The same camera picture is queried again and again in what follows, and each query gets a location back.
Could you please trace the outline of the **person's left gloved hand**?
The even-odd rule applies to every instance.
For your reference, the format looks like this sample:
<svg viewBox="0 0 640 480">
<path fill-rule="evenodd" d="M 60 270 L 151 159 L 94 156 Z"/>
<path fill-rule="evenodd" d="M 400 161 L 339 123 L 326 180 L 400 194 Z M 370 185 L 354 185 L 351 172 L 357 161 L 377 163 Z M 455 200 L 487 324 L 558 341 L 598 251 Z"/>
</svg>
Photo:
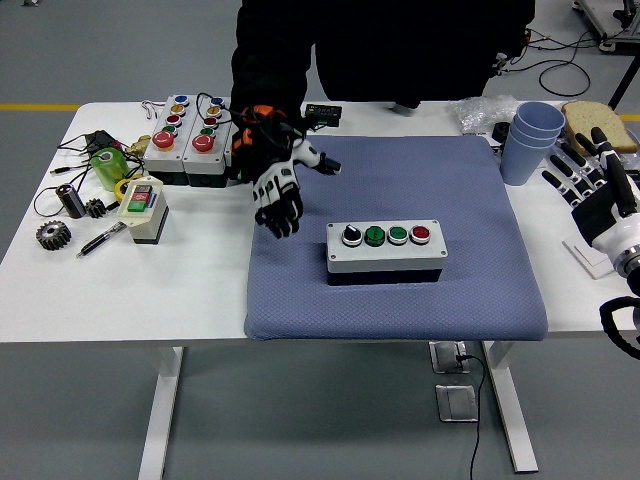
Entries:
<svg viewBox="0 0 640 480">
<path fill-rule="evenodd" d="M 506 73 L 511 65 L 519 61 L 519 59 L 521 58 L 521 54 L 522 52 L 499 52 L 492 64 L 493 74 L 495 76 L 501 76 L 502 74 Z"/>
</svg>

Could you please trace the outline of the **person's right gloved hand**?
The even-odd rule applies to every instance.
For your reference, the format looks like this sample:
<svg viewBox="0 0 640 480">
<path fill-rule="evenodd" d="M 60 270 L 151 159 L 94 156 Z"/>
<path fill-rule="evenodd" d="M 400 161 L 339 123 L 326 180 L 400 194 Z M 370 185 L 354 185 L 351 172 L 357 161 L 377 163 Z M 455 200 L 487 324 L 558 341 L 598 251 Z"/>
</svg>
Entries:
<svg viewBox="0 0 640 480">
<path fill-rule="evenodd" d="M 339 162 L 307 139 L 318 122 L 270 105 L 246 107 L 232 119 L 238 131 L 232 137 L 231 171 L 252 185 L 256 223 L 278 239 L 296 233 L 304 207 L 295 167 L 327 176 L 341 172 Z"/>
</svg>

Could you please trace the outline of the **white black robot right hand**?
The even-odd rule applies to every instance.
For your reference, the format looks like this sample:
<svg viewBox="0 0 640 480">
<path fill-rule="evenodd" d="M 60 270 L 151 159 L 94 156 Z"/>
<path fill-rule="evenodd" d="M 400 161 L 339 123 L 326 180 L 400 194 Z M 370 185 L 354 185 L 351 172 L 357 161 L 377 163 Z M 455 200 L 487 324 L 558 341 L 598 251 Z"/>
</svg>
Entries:
<svg viewBox="0 0 640 480">
<path fill-rule="evenodd" d="M 555 154 L 550 156 L 551 163 L 569 182 L 548 170 L 542 177 L 572 208 L 572 218 L 586 244 L 607 255 L 616 269 L 628 275 L 629 264 L 639 256 L 639 190 L 601 128 L 592 128 L 589 137 L 578 133 L 575 138 L 598 161 L 600 168 L 594 171 L 598 178 L 579 177 Z"/>
</svg>

